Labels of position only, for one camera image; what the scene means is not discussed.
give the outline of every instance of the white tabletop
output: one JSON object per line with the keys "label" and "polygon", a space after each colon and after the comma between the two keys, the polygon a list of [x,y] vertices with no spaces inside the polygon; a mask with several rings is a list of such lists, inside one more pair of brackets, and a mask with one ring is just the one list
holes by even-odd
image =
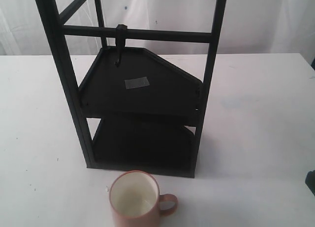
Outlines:
{"label": "white tabletop", "polygon": [[[206,56],[164,56],[202,78]],[[73,56],[81,81],[94,56]],[[155,175],[178,211],[162,227],[313,227],[315,71],[299,54],[218,55],[196,178]],[[96,121],[90,121],[92,130]],[[0,226],[112,227],[51,56],[0,57]]]}

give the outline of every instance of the mug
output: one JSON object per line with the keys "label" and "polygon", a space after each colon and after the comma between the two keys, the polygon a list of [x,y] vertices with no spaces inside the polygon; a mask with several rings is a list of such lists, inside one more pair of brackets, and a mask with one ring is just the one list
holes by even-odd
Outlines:
{"label": "mug", "polygon": [[[172,194],[159,194],[152,175],[133,170],[119,176],[109,191],[115,227],[158,227],[161,216],[173,214],[178,199]],[[171,201],[169,209],[161,210],[160,202]]]}

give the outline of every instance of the black metal rack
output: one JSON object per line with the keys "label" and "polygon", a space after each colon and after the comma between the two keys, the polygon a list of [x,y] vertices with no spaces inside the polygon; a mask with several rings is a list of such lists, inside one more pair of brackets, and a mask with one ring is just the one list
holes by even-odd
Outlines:
{"label": "black metal rack", "polygon": [[[94,0],[98,27],[69,26],[86,0],[74,0],[60,14],[55,0],[35,1],[87,167],[194,177],[226,0],[217,0],[211,33],[105,28],[100,0]],[[101,38],[79,87],[65,35]],[[107,46],[107,37],[116,45],[119,38],[209,43],[203,82],[147,49]],[[126,80],[142,77],[149,85],[126,88]],[[101,118],[93,139],[87,118]]]}

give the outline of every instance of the white curtain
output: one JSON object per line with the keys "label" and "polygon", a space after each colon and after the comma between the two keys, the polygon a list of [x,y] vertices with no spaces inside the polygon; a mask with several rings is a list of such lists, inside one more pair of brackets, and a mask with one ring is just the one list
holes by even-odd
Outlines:
{"label": "white curtain", "polygon": [[[59,12],[72,0],[56,0]],[[107,27],[209,32],[216,0],[102,0]],[[97,26],[94,0],[67,22]],[[100,40],[67,36],[73,55],[97,54]],[[108,39],[114,45],[114,39]],[[205,54],[207,44],[127,40],[157,54]],[[315,57],[315,0],[227,0],[219,53],[297,52]],[[0,55],[51,54],[34,0],[0,0]]]}

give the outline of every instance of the hook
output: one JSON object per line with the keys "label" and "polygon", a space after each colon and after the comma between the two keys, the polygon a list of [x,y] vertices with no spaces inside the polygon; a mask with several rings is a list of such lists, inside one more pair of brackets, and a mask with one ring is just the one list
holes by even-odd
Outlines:
{"label": "hook", "polygon": [[115,43],[118,51],[118,59],[115,62],[116,67],[119,67],[122,62],[122,53],[126,45],[126,35],[127,35],[127,26],[123,24],[118,24],[116,27],[116,38]]}

